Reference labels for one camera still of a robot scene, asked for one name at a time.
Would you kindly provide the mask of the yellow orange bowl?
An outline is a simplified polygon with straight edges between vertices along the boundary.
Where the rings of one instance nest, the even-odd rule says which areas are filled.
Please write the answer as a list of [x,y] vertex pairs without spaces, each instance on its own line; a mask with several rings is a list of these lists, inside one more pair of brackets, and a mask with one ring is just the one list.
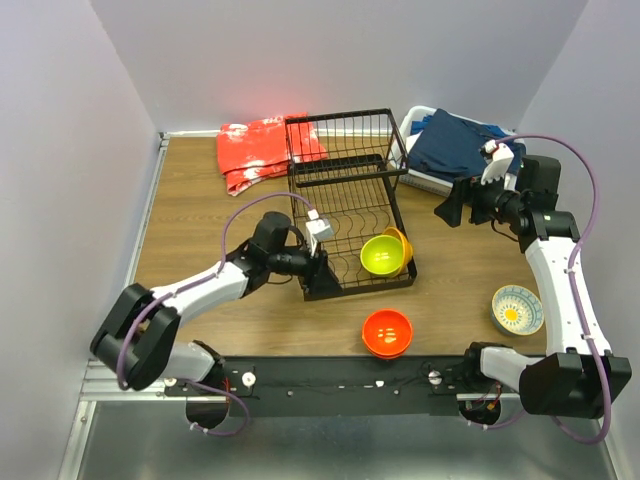
[[412,244],[407,239],[406,235],[396,227],[389,226],[383,231],[384,235],[392,236],[400,241],[402,246],[402,263],[401,265],[393,272],[394,276],[398,276],[404,268],[408,265],[408,263],[412,260],[414,250]]

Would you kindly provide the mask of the green bowl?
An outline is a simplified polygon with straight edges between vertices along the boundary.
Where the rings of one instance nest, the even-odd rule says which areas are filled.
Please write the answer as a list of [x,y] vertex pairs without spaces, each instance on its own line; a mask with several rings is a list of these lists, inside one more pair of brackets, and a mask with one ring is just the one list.
[[404,249],[394,236],[378,235],[368,240],[360,250],[363,268],[377,277],[394,277],[403,268]]

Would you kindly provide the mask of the red orange bowl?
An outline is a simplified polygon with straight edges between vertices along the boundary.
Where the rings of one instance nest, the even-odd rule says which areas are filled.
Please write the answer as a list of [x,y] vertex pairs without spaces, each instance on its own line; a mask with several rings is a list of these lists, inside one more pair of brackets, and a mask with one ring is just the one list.
[[370,314],[361,329],[366,349],[374,356],[391,360],[402,356],[411,345],[414,329],[401,312],[381,309]]

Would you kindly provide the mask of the black wire dish rack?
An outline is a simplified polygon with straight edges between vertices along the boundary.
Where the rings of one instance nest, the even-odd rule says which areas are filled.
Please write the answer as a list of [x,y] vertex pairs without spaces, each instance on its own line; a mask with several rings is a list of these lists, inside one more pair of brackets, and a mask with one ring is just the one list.
[[396,187],[408,171],[407,150],[388,108],[289,117],[285,121],[290,158],[287,177],[292,217],[307,219],[309,200],[327,219],[333,236],[320,248],[329,281],[302,287],[305,300],[323,300],[411,286],[417,276],[409,262],[393,277],[375,276],[360,262],[367,241],[388,227],[405,229]]

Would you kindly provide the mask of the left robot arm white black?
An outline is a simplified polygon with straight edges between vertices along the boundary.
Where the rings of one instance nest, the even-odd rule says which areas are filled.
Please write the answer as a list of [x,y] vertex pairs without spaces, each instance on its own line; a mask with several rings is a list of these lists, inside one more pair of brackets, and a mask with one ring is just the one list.
[[214,393],[222,380],[219,358],[202,343],[177,344],[177,332],[186,323],[250,295],[273,274],[299,278],[310,293],[342,290],[321,247],[334,234],[329,220],[309,211],[300,231],[303,242],[288,245],[294,229],[287,215],[269,211],[250,238],[209,269],[153,289],[127,286],[93,337],[91,353],[123,389],[143,390],[161,378],[176,378],[201,395]]

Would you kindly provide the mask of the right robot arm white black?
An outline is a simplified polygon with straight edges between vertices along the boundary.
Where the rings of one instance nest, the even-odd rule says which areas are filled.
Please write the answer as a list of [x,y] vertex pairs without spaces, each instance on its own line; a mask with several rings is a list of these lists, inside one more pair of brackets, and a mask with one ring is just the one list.
[[505,186],[512,157],[497,149],[482,174],[454,181],[435,214],[449,226],[508,224],[533,272],[546,325],[546,354],[530,358],[514,349],[474,342],[465,353],[460,379],[480,392],[494,381],[520,396],[533,415],[601,419],[632,376],[630,362],[613,354],[591,305],[577,252],[586,234],[572,213],[556,208],[561,166],[558,160],[527,156],[516,187]]

